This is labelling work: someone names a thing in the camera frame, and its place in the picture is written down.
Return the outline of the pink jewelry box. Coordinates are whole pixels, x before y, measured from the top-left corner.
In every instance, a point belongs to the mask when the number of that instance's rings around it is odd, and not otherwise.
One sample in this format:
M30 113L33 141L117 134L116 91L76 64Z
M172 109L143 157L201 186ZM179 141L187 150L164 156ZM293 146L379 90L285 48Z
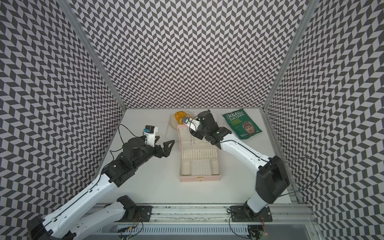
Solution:
M207 182L221 179L218 148L191 135L186 125L178 128L180 144L180 181Z

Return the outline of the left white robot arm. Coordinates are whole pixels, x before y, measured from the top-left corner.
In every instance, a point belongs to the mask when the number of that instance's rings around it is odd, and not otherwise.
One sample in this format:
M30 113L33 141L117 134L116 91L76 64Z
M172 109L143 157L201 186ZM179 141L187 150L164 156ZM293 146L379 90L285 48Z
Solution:
M122 146L115 160L79 194L45 217L35 217L27 223L30 240L82 240L102 227L121 220L136 204L128 197L119 197L105 209L89 216L85 214L101 199L114 192L150 158L168 157L174 140L163 145L148 145L145 137L132 138Z

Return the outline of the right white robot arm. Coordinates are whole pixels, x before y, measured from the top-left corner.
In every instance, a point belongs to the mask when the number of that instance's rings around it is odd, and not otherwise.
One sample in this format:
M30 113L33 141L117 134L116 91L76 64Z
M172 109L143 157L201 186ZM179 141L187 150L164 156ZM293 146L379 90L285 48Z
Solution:
M244 203L244 214L253 218L269 204L273 204L290 185L284 161L278 156L269 157L252 149L226 127L219 127L211 111L194 118L183 117L192 136L206 140L226 151L245 164L256 176L255 192Z

